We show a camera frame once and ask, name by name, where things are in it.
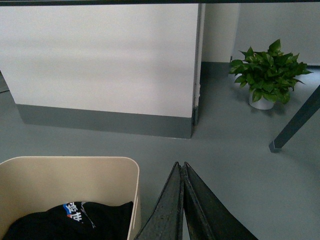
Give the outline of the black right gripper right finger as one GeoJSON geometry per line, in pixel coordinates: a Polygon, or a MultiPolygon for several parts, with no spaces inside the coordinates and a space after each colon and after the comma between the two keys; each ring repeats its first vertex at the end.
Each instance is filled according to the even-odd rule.
{"type": "Polygon", "coordinates": [[[256,240],[200,178],[183,165],[184,213],[191,240],[256,240]]]}

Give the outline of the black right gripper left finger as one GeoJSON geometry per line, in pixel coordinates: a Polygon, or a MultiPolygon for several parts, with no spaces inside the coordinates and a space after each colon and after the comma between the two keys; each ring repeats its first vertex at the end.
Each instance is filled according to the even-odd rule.
{"type": "Polygon", "coordinates": [[[182,167],[175,162],[152,214],[136,240],[181,240],[183,238],[184,181],[182,167]]]}

